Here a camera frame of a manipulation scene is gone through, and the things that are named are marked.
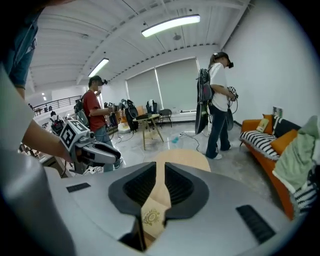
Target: woman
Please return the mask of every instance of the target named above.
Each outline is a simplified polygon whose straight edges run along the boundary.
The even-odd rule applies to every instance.
[[[210,58],[208,72],[210,74],[210,86],[214,90],[212,105],[209,106],[212,115],[212,128],[208,140],[205,156],[210,159],[219,160],[222,155],[216,151],[218,137],[220,136],[221,151],[231,149],[232,145],[228,140],[228,125],[226,116],[228,102],[234,101],[235,96],[227,89],[225,68],[233,67],[229,56],[225,52],[214,53]]]

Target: backpack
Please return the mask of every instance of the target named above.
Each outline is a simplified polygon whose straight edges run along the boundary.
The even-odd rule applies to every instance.
[[[90,126],[89,123],[89,117],[86,116],[85,109],[84,109],[84,94],[81,99],[78,99],[75,101],[75,106],[74,106],[74,113],[75,113],[75,118],[82,123],[84,126],[88,127]]]
[[[210,86],[210,69],[211,67],[208,70],[206,70],[205,68],[201,68],[199,71],[199,76],[197,78],[198,103],[211,101],[214,97],[215,92]]]
[[[61,131],[64,128],[64,121],[59,119],[59,116],[56,116],[56,120],[53,120],[51,117],[49,120],[52,122],[51,129],[56,135],[60,135]]]

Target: orange cushion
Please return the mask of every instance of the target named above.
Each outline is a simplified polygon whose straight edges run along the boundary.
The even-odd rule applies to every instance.
[[[268,125],[264,129],[264,133],[272,135],[272,114],[263,114],[263,118],[269,120]]]
[[[271,147],[281,156],[282,152],[285,151],[286,147],[297,137],[298,131],[291,130],[275,139],[270,143]]]

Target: floor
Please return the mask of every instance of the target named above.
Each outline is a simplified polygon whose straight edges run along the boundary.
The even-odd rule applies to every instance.
[[[151,133],[153,139],[150,136],[146,138],[146,150],[143,147],[141,125],[134,135],[132,133],[119,135],[115,133],[113,137],[111,136],[113,146],[121,152],[123,157],[121,167],[125,168],[143,162],[151,162],[159,152],[164,150],[176,148],[196,150],[197,141],[199,142],[198,149],[200,151],[205,152],[207,149],[207,131],[195,135],[195,123],[177,123],[173,124],[172,128],[170,124],[165,124],[162,129],[159,127],[159,131],[164,142],[162,143],[156,130],[153,130]],[[208,159],[211,171],[244,183],[262,198],[282,209],[279,197],[263,168],[246,146],[242,145],[240,147],[240,141],[238,140],[240,131],[241,128],[234,125],[233,129],[228,133],[229,141],[236,145],[235,148],[221,152],[223,158],[220,160]],[[180,133],[193,136],[197,141],[187,136],[180,137]]]

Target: handheld controller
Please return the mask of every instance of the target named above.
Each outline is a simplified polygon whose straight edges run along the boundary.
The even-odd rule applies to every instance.
[[[74,170],[71,171],[77,174],[83,174],[88,166],[113,164],[121,157],[112,146],[96,141],[95,134],[78,120],[66,122],[60,140],[74,162]]]

